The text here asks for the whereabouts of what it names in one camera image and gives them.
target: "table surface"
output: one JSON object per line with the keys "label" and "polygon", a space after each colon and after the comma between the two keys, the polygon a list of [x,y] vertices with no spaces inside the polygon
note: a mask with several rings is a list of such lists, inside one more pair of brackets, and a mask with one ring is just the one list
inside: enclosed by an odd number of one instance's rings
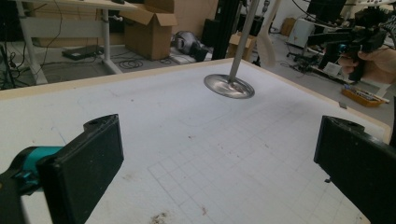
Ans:
{"label": "table surface", "polygon": [[[242,62],[247,100],[209,90],[232,60],[0,92],[0,170],[30,146],[64,146],[82,124],[120,115],[125,161],[87,223],[359,223],[360,211],[313,162],[323,115],[389,127]],[[50,223],[42,193],[23,198]]]}
{"label": "table surface", "polygon": [[15,0],[21,2],[60,4],[71,7],[94,7],[109,10],[134,10],[136,6],[125,1],[125,4],[117,4],[111,0]]}

